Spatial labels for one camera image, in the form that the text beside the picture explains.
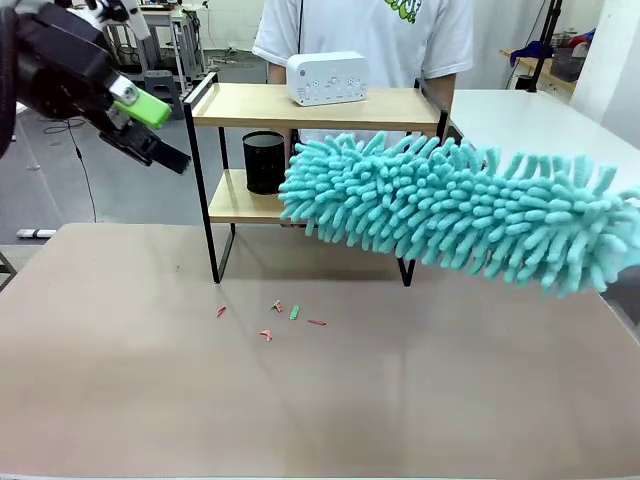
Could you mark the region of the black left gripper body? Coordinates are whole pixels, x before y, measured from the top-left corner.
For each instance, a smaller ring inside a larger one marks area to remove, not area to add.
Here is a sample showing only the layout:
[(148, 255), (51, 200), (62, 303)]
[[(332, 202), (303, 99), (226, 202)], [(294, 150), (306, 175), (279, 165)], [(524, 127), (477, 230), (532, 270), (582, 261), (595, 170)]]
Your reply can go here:
[(110, 87), (120, 78), (102, 21), (120, 8), (93, 3), (13, 5), (13, 95), (56, 120), (81, 116), (94, 126), (114, 124)]

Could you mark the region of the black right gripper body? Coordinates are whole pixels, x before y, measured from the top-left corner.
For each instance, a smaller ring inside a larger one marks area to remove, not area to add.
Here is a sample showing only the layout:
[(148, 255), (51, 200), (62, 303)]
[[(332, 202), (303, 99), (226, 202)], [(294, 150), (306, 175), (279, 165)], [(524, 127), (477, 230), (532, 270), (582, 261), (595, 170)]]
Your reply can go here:
[(627, 314), (638, 314), (639, 288), (639, 267), (629, 267), (623, 270), (618, 280), (608, 288), (608, 298)]

